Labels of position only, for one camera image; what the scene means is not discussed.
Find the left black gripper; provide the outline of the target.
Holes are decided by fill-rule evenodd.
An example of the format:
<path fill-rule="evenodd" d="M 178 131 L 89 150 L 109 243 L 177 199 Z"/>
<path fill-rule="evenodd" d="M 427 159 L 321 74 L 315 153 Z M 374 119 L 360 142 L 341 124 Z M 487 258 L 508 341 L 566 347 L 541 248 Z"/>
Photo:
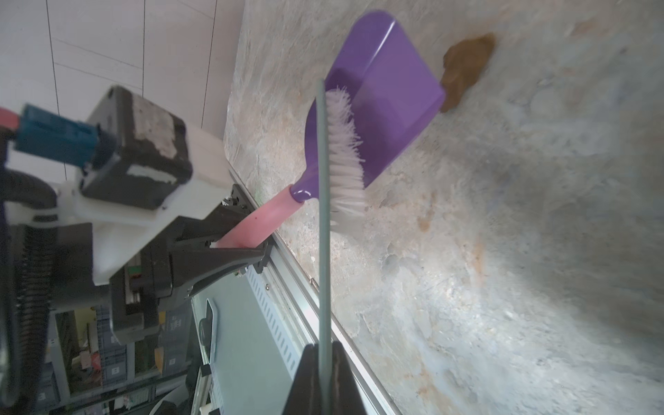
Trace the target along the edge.
<path fill-rule="evenodd" d="M 177 217 L 138 254 L 140 272 L 124 266 L 110 279 L 110 326 L 119 343 L 139 342 L 159 332 L 159 314 L 191 301 L 209 285 L 250 266 L 263 271 L 268 242 L 256 248 L 215 248 L 219 240 L 255 210 L 235 184 L 230 197 L 202 220 Z"/>

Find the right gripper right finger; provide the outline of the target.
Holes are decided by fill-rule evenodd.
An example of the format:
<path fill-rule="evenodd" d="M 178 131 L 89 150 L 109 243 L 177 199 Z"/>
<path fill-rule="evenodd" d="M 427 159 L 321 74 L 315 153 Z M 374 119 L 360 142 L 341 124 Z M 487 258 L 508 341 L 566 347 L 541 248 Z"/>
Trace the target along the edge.
<path fill-rule="evenodd" d="M 361 394 L 340 342 L 332 343 L 331 413 L 334 415 L 366 415 Z"/>

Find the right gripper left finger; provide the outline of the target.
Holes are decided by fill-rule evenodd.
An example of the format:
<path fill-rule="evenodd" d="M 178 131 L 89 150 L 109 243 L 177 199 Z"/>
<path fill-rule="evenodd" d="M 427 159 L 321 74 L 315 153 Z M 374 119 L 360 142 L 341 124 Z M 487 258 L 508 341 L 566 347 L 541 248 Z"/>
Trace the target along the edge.
<path fill-rule="evenodd" d="M 319 415 L 318 349 L 317 343 L 304 348 L 283 415 Z"/>

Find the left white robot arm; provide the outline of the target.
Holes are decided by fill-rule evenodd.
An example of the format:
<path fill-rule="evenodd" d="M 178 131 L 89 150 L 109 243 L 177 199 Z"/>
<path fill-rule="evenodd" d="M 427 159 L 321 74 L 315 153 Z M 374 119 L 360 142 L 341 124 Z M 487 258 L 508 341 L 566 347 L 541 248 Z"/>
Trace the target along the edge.
<path fill-rule="evenodd" d="M 268 254 L 255 248 L 215 248 L 213 240 L 243 216 L 236 207 L 221 206 L 203 220 L 177 218 L 141 251 L 141 274 L 131 284 L 117 271 L 108 285 L 93 284 L 92 232 L 87 226 L 58 228 L 53 209 L 55 190 L 26 173 L 3 169 L 2 202 L 16 202 L 37 213 L 36 226 L 20 226 L 12 234 L 1 227 L 1 348 L 9 355 L 2 369 L 1 411 L 33 411 L 46 354 L 51 300 L 67 310 L 82 299 L 105 304 L 112 331 L 121 342 L 138 342 L 159 328 L 159 314 L 173 311 L 193 295 Z M 140 299 L 124 299 L 134 287 Z"/>

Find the purple square shovel front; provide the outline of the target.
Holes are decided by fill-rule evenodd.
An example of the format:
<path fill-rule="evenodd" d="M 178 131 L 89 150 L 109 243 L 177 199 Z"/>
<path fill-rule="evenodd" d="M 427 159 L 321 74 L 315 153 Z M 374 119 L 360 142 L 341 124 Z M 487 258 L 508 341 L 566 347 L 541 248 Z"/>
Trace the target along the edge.
<path fill-rule="evenodd" d="M 445 92 L 399 22 L 370 11 L 324 81 L 332 231 L 359 228 L 366 188 L 422 133 Z"/>

